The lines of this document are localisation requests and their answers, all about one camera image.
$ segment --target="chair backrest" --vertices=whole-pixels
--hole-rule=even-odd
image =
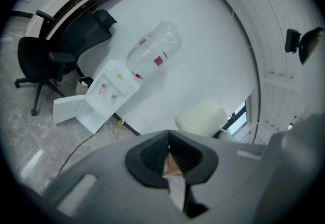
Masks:
[[[75,70],[79,56],[89,48],[112,37],[109,29],[116,23],[105,10],[98,10],[79,18],[56,40],[60,52],[71,53],[76,61],[67,64]]]

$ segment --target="floor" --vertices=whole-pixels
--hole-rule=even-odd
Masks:
[[[59,96],[47,87],[42,89],[36,117],[31,116],[30,110],[37,85],[15,88],[14,81],[24,77],[17,59],[17,46],[28,22],[28,18],[11,17],[0,37],[0,141],[15,176],[41,194],[68,156],[91,133],[76,119],[54,124],[53,100]],[[78,78],[77,72],[72,71],[64,76],[58,88],[67,97],[72,96]],[[117,120],[111,117],[76,150],[63,171],[102,146],[133,137],[132,132],[118,126]]]

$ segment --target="office chair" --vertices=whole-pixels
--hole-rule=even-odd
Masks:
[[[46,20],[55,19],[41,11],[37,15]],[[31,115],[37,115],[37,103],[42,87],[65,97],[57,87],[50,82],[60,82],[63,75],[77,68],[78,58],[86,50],[112,37],[109,29],[116,23],[115,19],[105,10],[89,13],[78,19],[60,37],[46,40],[34,37],[23,37],[18,44],[18,61],[26,78],[15,81],[16,88],[20,83],[38,83],[34,107]]]

